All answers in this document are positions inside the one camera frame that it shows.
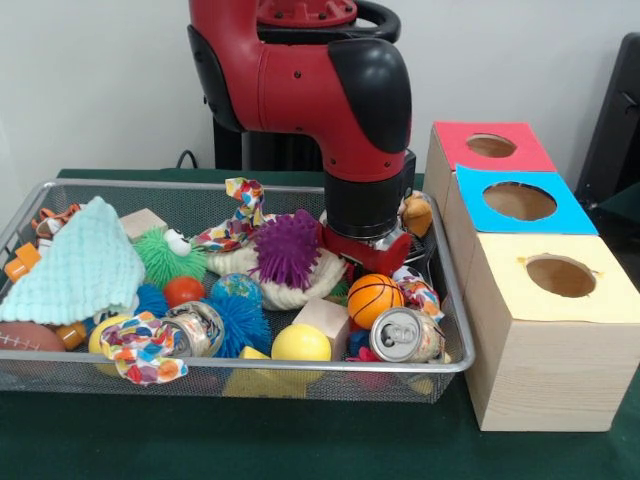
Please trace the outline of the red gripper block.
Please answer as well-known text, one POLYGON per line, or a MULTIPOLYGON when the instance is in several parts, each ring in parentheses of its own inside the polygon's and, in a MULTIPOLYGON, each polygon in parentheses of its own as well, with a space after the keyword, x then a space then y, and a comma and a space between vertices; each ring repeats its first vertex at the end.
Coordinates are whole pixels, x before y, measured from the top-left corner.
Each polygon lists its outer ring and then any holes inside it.
POLYGON ((404 264, 411 246, 411 236, 400 227, 384 238, 365 241, 341 236, 323 226, 320 241, 333 254, 385 276, 391 276, 404 264))

